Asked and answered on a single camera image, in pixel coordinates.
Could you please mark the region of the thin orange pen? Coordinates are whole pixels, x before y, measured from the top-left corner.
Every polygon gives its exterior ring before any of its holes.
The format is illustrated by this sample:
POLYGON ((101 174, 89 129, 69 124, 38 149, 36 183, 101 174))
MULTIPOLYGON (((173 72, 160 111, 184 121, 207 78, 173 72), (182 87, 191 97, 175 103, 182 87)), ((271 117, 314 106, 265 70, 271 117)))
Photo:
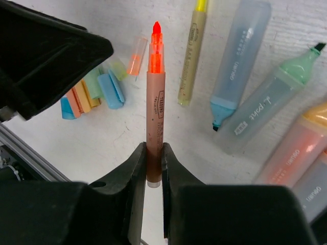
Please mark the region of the thin orange pen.
POLYGON ((150 188, 158 188, 161 182, 166 85, 164 55, 161 26, 157 21, 149 44, 146 80, 146 179, 150 188))

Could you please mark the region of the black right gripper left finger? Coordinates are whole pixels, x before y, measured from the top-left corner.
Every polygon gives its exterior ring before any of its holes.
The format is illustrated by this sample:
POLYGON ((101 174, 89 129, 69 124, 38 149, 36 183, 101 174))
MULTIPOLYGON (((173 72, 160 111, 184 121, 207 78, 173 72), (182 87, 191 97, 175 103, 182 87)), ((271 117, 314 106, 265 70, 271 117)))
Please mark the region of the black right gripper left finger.
POLYGON ((145 144, 90 183, 49 182, 1 147, 1 244, 140 244, 145 144))

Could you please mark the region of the clear yellow pen cap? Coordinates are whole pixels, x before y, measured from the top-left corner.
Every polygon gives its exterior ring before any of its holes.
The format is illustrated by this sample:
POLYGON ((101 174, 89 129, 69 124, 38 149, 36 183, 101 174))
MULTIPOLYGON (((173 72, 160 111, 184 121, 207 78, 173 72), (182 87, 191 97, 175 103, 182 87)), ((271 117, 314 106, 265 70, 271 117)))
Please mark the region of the clear yellow pen cap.
POLYGON ((122 81, 127 77, 126 67, 124 63, 117 57, 113 57, 109 60, 109 69, 113 72, 119 81, 122 81))

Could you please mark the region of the orange-capped clear highlighter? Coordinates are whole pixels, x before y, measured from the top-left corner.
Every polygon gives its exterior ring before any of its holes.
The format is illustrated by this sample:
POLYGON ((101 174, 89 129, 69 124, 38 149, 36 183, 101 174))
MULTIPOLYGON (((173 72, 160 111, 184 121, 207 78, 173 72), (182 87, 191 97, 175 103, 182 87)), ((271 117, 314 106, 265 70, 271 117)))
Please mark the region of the orange-capped clear highlighter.
POLYGON ((293 192, 308 222, 315 220, 326 209, 326 151, 321 153, 294 185, 293 192))

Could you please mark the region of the pastel blue highlighter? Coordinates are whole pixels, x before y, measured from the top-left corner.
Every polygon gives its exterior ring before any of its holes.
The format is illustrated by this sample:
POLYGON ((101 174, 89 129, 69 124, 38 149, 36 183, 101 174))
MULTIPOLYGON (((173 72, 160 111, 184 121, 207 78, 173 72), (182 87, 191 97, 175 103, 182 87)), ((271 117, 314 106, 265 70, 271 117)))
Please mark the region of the pastel blue highlighter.
POLYGON ((210 96, 213 130, 237 109, 271 16, 264 1, 240 1, 210 96))

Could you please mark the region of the thin yellow highlighter pen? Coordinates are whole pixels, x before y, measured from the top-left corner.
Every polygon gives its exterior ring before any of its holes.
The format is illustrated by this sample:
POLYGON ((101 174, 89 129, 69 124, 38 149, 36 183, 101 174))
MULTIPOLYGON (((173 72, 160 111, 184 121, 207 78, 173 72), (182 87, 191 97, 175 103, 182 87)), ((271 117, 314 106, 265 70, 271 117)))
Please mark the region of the thin yellow highlighter pen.
POLYGON ((208 1, 206 0, 197 1, 192 14, 178 92, 178 103, 181 106, 188 106, 192 99, 197 65, 206 23, 207 3, 208 1))

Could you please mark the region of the pastel orange highlighter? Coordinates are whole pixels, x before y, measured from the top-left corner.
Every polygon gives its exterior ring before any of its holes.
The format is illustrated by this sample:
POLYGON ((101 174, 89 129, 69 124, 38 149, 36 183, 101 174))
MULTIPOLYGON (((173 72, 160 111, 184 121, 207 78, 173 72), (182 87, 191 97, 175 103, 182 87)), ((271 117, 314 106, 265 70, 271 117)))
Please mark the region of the pastel orange highlighter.
POLYGON ((254 184, 293 187, 325 148, 326 103, 323 103, 295 121, 254 184))

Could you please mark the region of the pastel green cap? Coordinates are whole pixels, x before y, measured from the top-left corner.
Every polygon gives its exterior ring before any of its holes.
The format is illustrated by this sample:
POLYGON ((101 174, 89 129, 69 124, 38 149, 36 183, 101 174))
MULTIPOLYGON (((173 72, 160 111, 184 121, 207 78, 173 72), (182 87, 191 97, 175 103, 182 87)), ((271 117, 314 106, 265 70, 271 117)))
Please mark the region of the pastel green cap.
POLYGON ((99 99, 103 97, 103 92, 98 82, 98 76, 100 75, 100 69, 96 67, 88 72, 84 77, 86 87, 92 99, 99 99))

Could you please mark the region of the black blue-capped highlighter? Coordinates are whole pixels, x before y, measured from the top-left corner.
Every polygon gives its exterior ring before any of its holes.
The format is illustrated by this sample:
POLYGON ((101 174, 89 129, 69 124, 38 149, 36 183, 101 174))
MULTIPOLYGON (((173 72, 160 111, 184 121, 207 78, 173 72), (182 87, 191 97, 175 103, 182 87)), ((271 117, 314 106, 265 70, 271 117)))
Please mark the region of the black blue-capped highlighter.
POLYGON ((311 223, 314 240, 312 244, 326 244, 326 209, 324 209, 311 223))

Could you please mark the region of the pastel blue cap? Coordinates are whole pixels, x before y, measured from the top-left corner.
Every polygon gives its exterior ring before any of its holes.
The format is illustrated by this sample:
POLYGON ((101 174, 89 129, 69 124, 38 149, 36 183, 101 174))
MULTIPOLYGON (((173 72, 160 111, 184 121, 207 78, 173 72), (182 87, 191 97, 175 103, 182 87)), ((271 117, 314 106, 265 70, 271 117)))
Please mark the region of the pastel blue cap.
POLYGON ((104 99, 110 109, 119 109, 125 103, 124 94, 120 88, 119 80, 112 70, 98 76, 98 83, 102 90, 104 99))

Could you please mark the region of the coral orange cap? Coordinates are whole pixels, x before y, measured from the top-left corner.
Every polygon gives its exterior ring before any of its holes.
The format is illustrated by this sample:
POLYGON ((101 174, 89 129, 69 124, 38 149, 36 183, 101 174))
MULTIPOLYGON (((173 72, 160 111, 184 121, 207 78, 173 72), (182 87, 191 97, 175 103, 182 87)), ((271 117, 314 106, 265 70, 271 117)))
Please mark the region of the coral orange cap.
POLYGON ((72 109, 74 117, 79 118, 81 116, 81 114, 83 113, 83 110, 80 108, 79 103, 78 103, 76 96, 72 89, 66 93, 66 97, 68 99, 68 102, 72 109))

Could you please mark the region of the bright blue cap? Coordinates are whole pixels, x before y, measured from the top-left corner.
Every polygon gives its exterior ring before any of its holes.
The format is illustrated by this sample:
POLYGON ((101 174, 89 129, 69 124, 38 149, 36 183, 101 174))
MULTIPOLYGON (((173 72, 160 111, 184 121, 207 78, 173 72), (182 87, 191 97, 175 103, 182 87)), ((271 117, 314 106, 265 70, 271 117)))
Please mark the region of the bright blue cap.
POLYGON ((66 120, 76 119, 67 97, 62 97, 60 99, 60 104, 61 104, 61 115, 63 119, 66 120))

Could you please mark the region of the clear orange pen cap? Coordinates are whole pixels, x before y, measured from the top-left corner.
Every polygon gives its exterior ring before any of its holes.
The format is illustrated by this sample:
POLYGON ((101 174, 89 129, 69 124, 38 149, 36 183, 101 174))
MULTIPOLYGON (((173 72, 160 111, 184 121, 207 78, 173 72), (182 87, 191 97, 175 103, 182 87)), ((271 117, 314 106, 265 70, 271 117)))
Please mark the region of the clear orange pen cap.
POLYGON ((132 46, 132 52, 129 59, 127 73, 138 76, 143 62, 144 53, 148 39, 144 36, 136 36, 132 46))

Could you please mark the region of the pastel green highlighter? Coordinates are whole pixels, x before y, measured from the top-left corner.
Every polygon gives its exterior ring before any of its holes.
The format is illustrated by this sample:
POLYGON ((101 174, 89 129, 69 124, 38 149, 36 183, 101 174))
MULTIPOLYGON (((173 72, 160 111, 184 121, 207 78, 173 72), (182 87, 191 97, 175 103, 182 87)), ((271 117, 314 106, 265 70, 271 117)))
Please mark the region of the pastel green highlighter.
POLYGON ((325 42, 320 42, 274 69, 218 130, 215 136, 217 145, 229 155, 243 148, 307 85, 315 61, 325 46, 325 42))

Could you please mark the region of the pastel orange cap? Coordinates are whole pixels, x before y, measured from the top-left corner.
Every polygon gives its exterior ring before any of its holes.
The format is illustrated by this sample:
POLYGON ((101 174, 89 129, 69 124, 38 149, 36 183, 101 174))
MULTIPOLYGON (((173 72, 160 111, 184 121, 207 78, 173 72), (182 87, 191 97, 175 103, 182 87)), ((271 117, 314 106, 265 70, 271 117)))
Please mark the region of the pastel orange cap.
POLYGON ((89 113, 93 108, 101 105, 100 99, 92 99, 90 97, 86 83, 83 79, 73 87, 73 94, 81 113, 89 113))

